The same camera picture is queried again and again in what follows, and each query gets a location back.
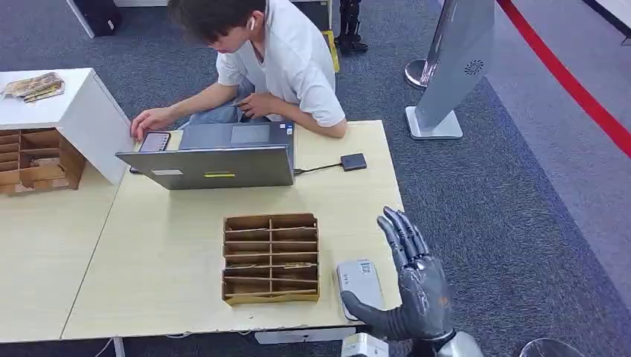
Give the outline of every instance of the gray laptop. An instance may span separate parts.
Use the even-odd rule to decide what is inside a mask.
[[[293,129],[283,122],[187,126],[177,151],[116,156],[168,190],[290,186]]]

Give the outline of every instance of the robotic hand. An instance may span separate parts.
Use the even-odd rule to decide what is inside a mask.
[[[359,301],[354,293],[342,292],[348,311],[394,340],[411,338],[412,356],[482,357],[475,339],[456,332],[451,325],[451,303],[441,261],[416,225],[401,211],[388,207],[377,219],[392,250],[399,274],[401,306],[382,311]]]

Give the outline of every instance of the cardboard organizer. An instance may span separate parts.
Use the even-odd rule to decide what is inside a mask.
[[[318,300],[318,220],[309,213],[224,221],[222,299],[230,304]]]
[[[0,193],[76,190],[85,166],[56,129],[0,130]]]

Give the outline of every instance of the speaker grille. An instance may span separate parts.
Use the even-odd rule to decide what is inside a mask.
[[[482,72],[483,67],[484,62],[479,59],[474,59],[473,61],[467,63],[467,65],[464,67],[464,73],[473,76]]]

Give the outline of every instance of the black robot leg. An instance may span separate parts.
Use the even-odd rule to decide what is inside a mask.
[[[362,43],[359,35],[359,3],[361,0],[340,0],[340,32],[336,45],[343,54],[366,52],[368,45]]]

